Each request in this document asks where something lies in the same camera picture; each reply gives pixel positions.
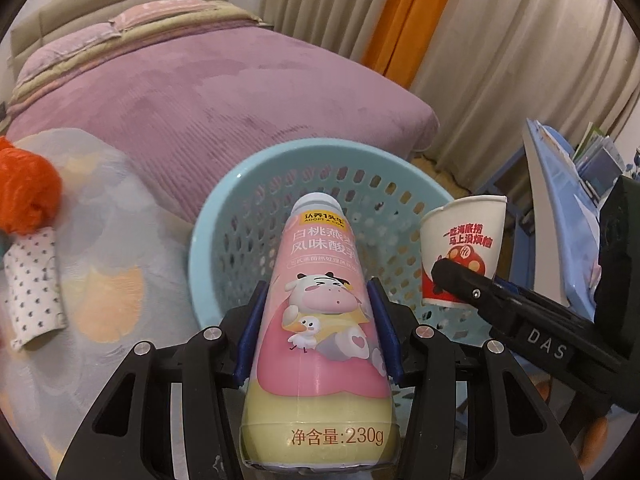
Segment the person's right hand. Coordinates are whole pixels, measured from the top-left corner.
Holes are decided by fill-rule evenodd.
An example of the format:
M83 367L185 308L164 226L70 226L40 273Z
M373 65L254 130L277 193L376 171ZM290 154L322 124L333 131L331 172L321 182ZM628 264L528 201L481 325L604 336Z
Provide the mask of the person's right hand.
M596 461L604 448L607 437L608 420L605 417L597 418L588 426L584 440L582 440L582 449L578 455L578 463L583 472L586 472Z

